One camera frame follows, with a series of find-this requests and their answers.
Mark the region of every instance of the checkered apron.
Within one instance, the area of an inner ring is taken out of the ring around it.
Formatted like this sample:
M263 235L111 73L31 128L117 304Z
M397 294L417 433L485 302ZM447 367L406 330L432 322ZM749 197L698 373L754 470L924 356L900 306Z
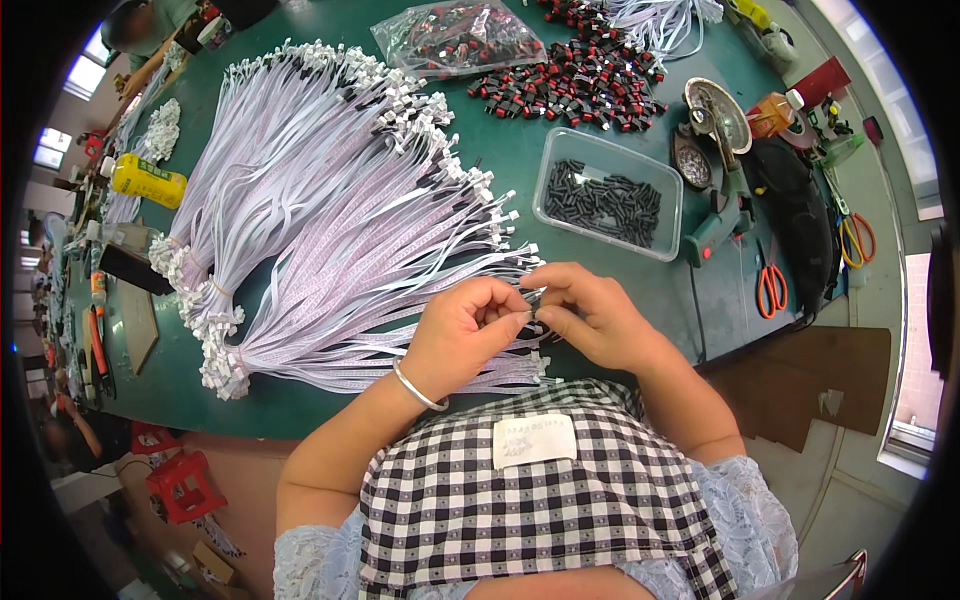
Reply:
M690 466L638 404L586 379L415 425L364 476L361 596L670 558L697 598L734 598ZM493 425L542 414L573 419L577 460L494 470Z

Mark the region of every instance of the green workbench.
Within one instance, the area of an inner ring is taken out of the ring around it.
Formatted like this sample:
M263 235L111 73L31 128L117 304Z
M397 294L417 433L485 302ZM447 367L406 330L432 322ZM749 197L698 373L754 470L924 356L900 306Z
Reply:
M417 2L318 2L288 3L278 6L263 21L245 32L236 32L216 52L201 52L189 59L182 72L144 111L149 115L169 98L181 106L180 140L164 168L189 177L204 149L213 124L214 110L223 70L232 62L253 58L273 50L284 38L298 44L321 38L331 44L359 45L376 53L369 28L374 23ZM543 21L544 9L533 1L523 7L519 1L507 2L547 45L568 41L574 31L566 26ZM703 49L693 57L667 64L666 81L655 87L657 97L669 103L666 115L655 118L653 128L643 133L602 133L593 126L582 131L603 134L606 138L656 160L669 163L670 130L685 117L681 94L690 77L706 77L724 86L746 109L772 90L783 90L782 80L751 57L747 46L733 27L724 22L706 27ZM494 194L509 189L516 196L506 206L520 211L516 225L517 243L524 240L540 245L540 257L547 261L577 261L601 276L615 277L633 299L641 313L677 345L691 363L700 354L700 334L694 312L687 263L681 256L671 263L620 250L584 236L550 227L533 215L532 195L536 184L544 139L559 121L500 120L484 112L484 103L467 96L465 81L433 83L426 88L446 93L456 119L451 133L460 134L464 163L483 158L482 168L492 170L496 179ZM137 134L146 130L146 116ZM720 181L719 157L713 165L716 183ZM684 191L684 234L703 220L708 210L704 194ZM140 216L147 226L169 230L173 211L143 201ZM716 358L792 323L798 315L790 273L784 261L778 261L791 290L786 311L773 320L764 320L756 308L758 257L756 240L769 248L770 229L762 212L757 212L757 228L743 238L742 257L738 247L727 243L716 250L706 267L696 271L696 285L707 338L708 359ZM241 303L252 320L263 289L269 279L271 260L264 261L244 282L234 299ZM72 270L70 296L80 311L89 304L89 283L80 280L82 270ZM108 316L105 347L113 367L116 398L105 398L104 410L131 419L144 420L182 429L222 435L298 439L329 419L350 402L352 396L333 395L305 383L252 376L250 394L239 400L222 401L201 385L198 368L202 364L200 342L183 327L174 296L153 297L159 339L139 375L131 372L125 354L124 326L119 303L108 287ZM243 328L238 338L244 333ZM605 372L587 362L566 344L544 347L541 352L554 358L548 372L566 379L606 376L625 381L625 373ZM455 402L461 406L486 398L468 397Z

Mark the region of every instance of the juice bottle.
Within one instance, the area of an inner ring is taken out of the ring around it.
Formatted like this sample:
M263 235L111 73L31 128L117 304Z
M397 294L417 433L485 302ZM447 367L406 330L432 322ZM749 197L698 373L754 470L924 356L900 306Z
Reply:
M97 307L98 317L104 316L104 304L107 303L107 274L97 270L90 274L90 299Z
M751 0L736 0L733 4L733 7L753 21L756 26L761 30L770 29L770 24L773 22L770 20L770 16L767 14L767 11L763 9L760 5L752 2Z
M796 89L786 94L767 94L756 106L747 111L747 122L754 139L773 137L793 125L797 111L804 107L804 97Z
M100 175L110 178L114 191L142 196L167 208L177 208L186 191L186 177L164 171L139 156L126 153L117 159L104 158Z

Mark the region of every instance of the light blue lace sleeve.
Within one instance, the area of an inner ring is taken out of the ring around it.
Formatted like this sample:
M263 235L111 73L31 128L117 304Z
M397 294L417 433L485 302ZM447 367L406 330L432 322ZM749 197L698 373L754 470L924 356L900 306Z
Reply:
M690 461L707 512L740 595L797 574L797 538L790 515L767 489L753 459L734 456L704 467ZM357 507L339 530L304 525L276 539L274 596L356 598L360 587L363 515ZM659 600L692 600L683 568L671 560L618 566ZM476 582L417 588L412 600L463 600Z
M274 542L274 598L356 598L360 591L360 536L357 506L340 529L302 525Z

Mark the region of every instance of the plastic bag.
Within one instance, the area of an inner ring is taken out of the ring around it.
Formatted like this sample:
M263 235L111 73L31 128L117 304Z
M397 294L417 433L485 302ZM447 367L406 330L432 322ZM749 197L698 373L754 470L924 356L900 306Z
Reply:
M546 62L543 42L502 2L411 7L370 27L387 64L417 77L453 77Z

